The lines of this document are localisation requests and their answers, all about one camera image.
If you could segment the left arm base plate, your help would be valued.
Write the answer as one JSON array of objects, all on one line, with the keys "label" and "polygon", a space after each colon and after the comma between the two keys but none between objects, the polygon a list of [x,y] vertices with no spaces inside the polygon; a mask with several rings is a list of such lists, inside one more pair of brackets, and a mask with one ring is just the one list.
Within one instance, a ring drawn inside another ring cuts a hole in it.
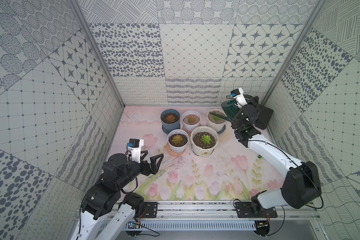
[{"label": "left arm base plate", "polygon": [[154,219],[157,217],[158,202],[144,202],[143,219]]}]

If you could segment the dark green watering can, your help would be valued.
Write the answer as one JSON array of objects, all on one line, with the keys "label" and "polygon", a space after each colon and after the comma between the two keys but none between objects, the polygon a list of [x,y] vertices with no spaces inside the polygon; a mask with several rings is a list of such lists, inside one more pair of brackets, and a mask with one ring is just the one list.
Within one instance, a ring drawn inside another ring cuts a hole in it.
[{"label": "dark green watering can", "polygon": [[255,121],[258,119],[260,111],[256,109],[253,105],[254,100],[257,100],[259,103],[259,97],[252,97],[250,95],[244,95],[248,104],[243,106],[239,109],[235,105],[235,99],[232,97],[228,97],[228,100],[221,104],[223,112],[225,113],[226,117],[220,116],[218,114],[214,114],[217,117],[225,119],[228,122],[234,123],[246,123],[246,124],[254,124]]}]

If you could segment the white pot brown soil succulent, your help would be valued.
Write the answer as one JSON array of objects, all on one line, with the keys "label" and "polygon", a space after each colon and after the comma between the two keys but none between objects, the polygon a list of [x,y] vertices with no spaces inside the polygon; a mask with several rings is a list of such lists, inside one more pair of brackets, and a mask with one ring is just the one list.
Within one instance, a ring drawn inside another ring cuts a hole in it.
[{"label": "white pot brown soil succulent", "polygon": [[222,129],[223,125],[226,124],[226,120],[213,115],[213,113],[218,114],[220,116],[224,116],[224,117],[226,117],[226,115],[222,110],[219,110],[219,109],[212,109],[207,114],[208,127],[211,127],[216,132],[218,132],[218,131],[220,131]]}]

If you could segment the white pot yellow-green succulent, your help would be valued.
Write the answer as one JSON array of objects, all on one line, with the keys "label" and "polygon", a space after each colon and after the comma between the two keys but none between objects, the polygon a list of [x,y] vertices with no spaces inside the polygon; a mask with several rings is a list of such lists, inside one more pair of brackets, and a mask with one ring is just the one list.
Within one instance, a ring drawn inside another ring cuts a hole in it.
[{"label": "white pot yellow-green succulent", "polygon": [[183,130],[173,130],[168,134],[168,143],[174,147],[182,147],[188,145],[189,136]]}]

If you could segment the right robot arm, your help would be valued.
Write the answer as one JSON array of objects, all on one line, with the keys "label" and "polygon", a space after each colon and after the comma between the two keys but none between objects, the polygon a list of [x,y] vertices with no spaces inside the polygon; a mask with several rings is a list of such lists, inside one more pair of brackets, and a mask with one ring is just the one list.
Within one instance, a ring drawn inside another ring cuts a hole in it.
[{"label": "right robot arm", "polygon": [[272,144],[254,127],[260,115],[255,105],[234,104],[226,111],[239,143],[267,160],[284,178],[279,189],[263,191],[251,198],[255,215],[274,207],[290,206],[300,209],[322,197],[317,166],[287,154]]}]

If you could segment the large white pot green succulent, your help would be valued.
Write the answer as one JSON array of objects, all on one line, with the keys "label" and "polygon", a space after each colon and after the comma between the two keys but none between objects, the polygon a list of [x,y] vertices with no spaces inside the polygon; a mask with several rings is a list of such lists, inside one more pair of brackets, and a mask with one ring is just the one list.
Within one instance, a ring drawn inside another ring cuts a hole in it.
[{"label": "large white pot green succulent", "polygon": [[197,127],[191,133],[191,150],[196,156],[210,156],[218,143],[218,134],[210,127]]}]

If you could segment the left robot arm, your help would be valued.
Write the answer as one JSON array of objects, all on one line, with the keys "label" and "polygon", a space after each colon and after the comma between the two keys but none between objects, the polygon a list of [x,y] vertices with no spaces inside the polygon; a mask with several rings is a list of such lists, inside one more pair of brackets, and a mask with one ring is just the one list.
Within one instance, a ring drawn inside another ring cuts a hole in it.
[{"label": "left robot arm", "polygon": [[125,154],[114,154],[103,164],[103,173],[82,200],[72,240],[114,240],[126,230],[137,236],[145,228],[140,220],[157,216],[157,202],[145,202],[134,191],[124,191],[139,175],[158,173],[164,156],[146,161],[147,154],[143,152],[140,162],[130,161]]}]

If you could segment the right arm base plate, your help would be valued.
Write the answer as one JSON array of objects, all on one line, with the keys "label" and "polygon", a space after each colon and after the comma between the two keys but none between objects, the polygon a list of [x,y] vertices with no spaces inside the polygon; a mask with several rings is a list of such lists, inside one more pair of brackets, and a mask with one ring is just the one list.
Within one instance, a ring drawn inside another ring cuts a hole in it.
[{"label": "right arm base plate", "polygon": [[252,202],[241,202],[235,200],[233,206],[236,209],[238,218],[277,218],[275,208],[264,209],[261,205]]}]

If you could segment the small white pot reddish succulent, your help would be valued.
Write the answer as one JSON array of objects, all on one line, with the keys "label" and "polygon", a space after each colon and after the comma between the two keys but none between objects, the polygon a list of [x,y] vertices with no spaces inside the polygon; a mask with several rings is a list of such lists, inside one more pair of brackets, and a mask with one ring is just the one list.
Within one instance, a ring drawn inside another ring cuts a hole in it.
[{"label": "small white pot reddish succulent", "polygon": [[200,121],[201,115],[196,111],[186,111],[182,115],[184,129],[189,133],[200,126]]}]

